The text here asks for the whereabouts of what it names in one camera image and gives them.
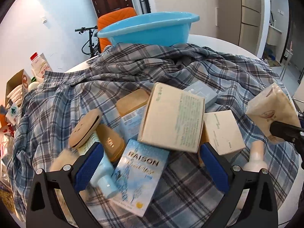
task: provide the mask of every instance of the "plaid blanket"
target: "plaid blanket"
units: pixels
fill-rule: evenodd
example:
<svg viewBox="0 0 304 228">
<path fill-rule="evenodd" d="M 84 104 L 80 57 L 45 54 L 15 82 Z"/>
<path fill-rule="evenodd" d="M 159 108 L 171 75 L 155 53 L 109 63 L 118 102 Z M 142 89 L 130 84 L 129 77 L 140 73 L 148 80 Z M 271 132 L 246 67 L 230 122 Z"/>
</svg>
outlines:
<svg viewBox="0 0 304 228">
<path fill-rule="evenodd" d="M 263 61 L 208 47 L 118 44 L 86 70 L 47 72 L 44 83 L 26 95 L 8 167 L 20 217 L 25 220 L 35 170 L 49 170 L 88 111 L 99 108 L 104 114 L 102 123 L 119 132 L 118 99 L 138 88 L 150 92 L 157 81 L 184 89 L 197 80 L 218 93 L 216 103 L 206 112 L 230 109 L 241 130 L 246 148 L 232 164 L 247 163 L 251 142 L 262 140 L 266 144 L 264 158 L 280 207 L 297 175 L 298 155 L 289 143 L 272 145 L 245 115 L 247 102 L 274 81 L 286 92 L 277 74 Z M 87 205 L 104 227 L 201 227 L 222 197 L 205 168 L 199 167 L 196 154 L 172 151 L 143 218 L 105 200 L 98 188 Z M 230 223 L 238 214 L 236 210 Z"/>
</svg>

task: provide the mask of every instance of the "white table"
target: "white table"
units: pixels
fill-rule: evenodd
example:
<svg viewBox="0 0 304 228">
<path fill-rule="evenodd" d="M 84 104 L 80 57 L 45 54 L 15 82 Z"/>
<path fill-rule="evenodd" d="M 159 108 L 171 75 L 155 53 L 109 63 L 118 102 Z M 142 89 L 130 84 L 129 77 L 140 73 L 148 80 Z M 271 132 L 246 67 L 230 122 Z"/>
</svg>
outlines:
<svg viewBox="0 0 304 228">
<path fill-rule="evenodd" d="M 188 43 L 195 44 L 200 47 L 207 46 L 207 47 L 210 47 L 211 49 L 213 49 L 215 51 L 219 51 L 219 52 L 231 53 L 234 55 L 243 55 L 245 57 L 259 59 L 258 57 L 256 57 L 252 53 L 250 53 L 249 51 L 247 51 L 237 45 L 234 45 L 232 43 L 223 41 L 221 39 L 190 34 L 189 38 L 188 38 Z M 71 68 L 66 73 L 84 70 L 88 67 L 89 67 L 89 65 L 85 61 L 85 62 L 80 63 L 79 65 Z M 296 110 L 295 105 L 294 105 L 289 93 L 288 93 L 288 97 L 291 100 L 291 103 L 292 103 L 294 109 Z M 301 162 L 302 162 L 301 157 L 299 157 L 299 171 L 298 171 L 297 177 L 294 181 L 294 184 L 292 185 L 292 188 L 291 188 L 289 194 L 287 195 L 287 198 L 285 199 L 284 203 L 282 204 L 282 206 L 280 207 L 280 209 L 278 211 L 279 224 L 291 219 L 293 214 L 297 210 L 297 201 L 298 201 L 300 192 L 302 190 L 302 183 L 304 181 L 304 170 L 302 170 L 302 168 L 300 166 Z"/>
</svg>

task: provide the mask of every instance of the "bicycle handlebar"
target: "bicycle handlebar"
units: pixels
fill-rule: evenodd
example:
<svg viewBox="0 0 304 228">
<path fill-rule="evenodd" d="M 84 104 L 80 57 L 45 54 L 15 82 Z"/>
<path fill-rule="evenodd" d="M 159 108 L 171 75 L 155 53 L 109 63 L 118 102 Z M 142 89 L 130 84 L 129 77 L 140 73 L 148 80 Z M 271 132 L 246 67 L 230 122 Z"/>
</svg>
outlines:
<svg viewBox="0 0 304 228">
<path fill-rule="evenodd" d="M 81 27 L 79 29 L 75 29 L 75 32 L 84 32 L 84 31 L 89 31 L 89 30 L 92 30 L 92 29 L 97 29 L 97 26 L 94 26 L 94 27 Z"/>
</svg>

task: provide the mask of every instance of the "blue product box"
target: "blue product box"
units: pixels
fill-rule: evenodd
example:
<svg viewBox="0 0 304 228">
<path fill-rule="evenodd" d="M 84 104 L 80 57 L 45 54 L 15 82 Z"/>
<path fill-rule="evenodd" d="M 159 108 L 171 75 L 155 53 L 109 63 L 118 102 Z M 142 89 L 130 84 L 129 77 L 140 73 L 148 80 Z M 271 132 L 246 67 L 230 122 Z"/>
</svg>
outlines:
<svg viewBox="0 0 304 228">
<path fill-rule="evenodd" d="M 137 139 L 140 123 L 145 113 L 145 108 L 146 105 L 123 116 L 120 119 L 119 130 L 126 143 L 129 141 L 129 139 Z"/>
<path fill-rule="evenodd" d="M 217 100 L 217 93 L 205 83 L 197 81 L 184 89 L 187 92 L 205 98 L 205 109 L 213 105 Z"/>
<path fill-rule="evenodd" d="M 169 151 L 130 139 L 112 179 L 119 193 L 111 200 L 142 217 L 165 168 Z"/>
</svg>

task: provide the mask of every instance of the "white plastic bottle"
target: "white plastic bottle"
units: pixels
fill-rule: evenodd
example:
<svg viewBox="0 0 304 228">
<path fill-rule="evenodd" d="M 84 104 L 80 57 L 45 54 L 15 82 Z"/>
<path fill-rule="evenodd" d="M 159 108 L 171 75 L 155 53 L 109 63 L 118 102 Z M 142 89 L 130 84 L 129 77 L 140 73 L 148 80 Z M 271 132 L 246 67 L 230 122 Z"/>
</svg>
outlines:
<svg viewBox="0 0 304 228">
<path fill-rule="evenodd" d="M 266 162 L 264 161 L 264 142 L 257 140 L 251 143 L 249 162 L 244 165 L 243 170 L 259 172 L 261 169 L 268 169 Z M 244 189 L 240 200 L 237 204 L 238 209 L 242 209 L 249 189 Z"/>
<path fill-rule="evenodd" d="M 35 52 L 30 59 L 32 61 L 33 76 L 39 83 L 43 83 L 45 71 L 52 71 L 50 65 L 48 64 L 48 61 L 45 59 L 43 53 L 41 55 L 38 55 L 37 52 Z"/>
</svg>

